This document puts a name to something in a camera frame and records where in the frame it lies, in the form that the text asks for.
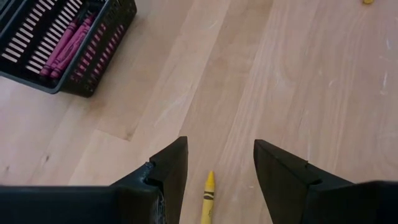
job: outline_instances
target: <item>yellow crayon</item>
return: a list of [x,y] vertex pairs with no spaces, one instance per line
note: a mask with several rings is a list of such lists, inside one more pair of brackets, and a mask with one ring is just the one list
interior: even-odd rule
[[214,172],[210,171],[205,184],[205,194],[203,196],[203,207],[201,210],[201,224],[211,224],[215,188]]

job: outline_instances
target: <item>wood grain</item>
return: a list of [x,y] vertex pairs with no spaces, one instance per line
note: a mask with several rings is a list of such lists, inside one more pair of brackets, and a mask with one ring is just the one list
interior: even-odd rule
[[398,2],[137,0],[96,95],[0,77],[0,184],[107,185],[180,135],[180,223],[272,223],[252,148],[269,141],[350,181],[398,179]]

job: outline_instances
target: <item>crayon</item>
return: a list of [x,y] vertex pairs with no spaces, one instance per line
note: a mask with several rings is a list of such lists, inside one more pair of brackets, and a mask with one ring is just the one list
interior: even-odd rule
[[85,39],[92,23],[94,21],[94,15],[91,15],[82,23],[79,29],[76,31],[75,35],[70,39],[69,43],[65,46],[62,52],[54,60],[51,67],[54,70],[50,74],[51,78],[58,79],[62,76],[63,71],[68,67],[72,58],[75,56],[77,50],[79,49],[81,43]]
[[51,64],[54,63],[54,60],[57,58],[57,56],[59,55],[59,53],[63,50],[63,48],[68,44],[69,40],[72,38],[72,36],[74,35],[76,28],[77,28],[77,22],[78,19],[73,20],[68,28],[66,29],[66,31],[63,33],[60,41],[58,42],[57,46],[55,46],[53,52],[51,53],[49,59],[46,61],[44,67],[42,68],[42,70],[40,71],[40,75],[43,77],[47,77],[48,75],[50,75],[51,71],[53,70],[53,68],[51,67]]
[[203,207],[201,211],[201,224],[211,224],[211,217],[213,216],[215,187],[216,184],[214,179],[214,172],[210,171],[205,184]]

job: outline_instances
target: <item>pink crayon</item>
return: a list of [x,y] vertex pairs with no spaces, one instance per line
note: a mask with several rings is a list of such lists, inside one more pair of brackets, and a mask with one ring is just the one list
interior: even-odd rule
[[51,67],[54,67],[54,70],[50,74],[51,78],[58,79],[62,76],[63,71],[68,67],[81,43],[85,39],[93,21],[94,15],[91,15],[89,18],[85,19],[82,25],[76,31],[75,35],[73,35],[73,37],[70,39],[69,43],[57,56],[57,59],[54,60],[53,64],[51,65]]
[[40,75],[46,77],[50,75],[53,68],[51,64],[54,63],[54,60],[57,58],[58,54],[63,50],[63,48],[68,44],[69,40],[72,38],[73,34],[75,33],[77,28],[77,19],[72,21],[68,28],[66,29],[65,33],[62,35],[59,43],[55,46],[53,52],[51,53],[49,59],[46,61],[44,67],[40,71]]

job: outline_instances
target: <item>plastic basket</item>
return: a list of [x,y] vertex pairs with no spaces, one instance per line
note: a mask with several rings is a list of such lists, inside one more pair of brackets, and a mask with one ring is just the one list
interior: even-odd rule
[[[58,82],[40,78],[52,49],[87,2],[103,6],[78,52]],[[50,94],[90,97],[136,12],[133,0],[11,0],[3,13],[8,16],[0,17],[0,75]]]

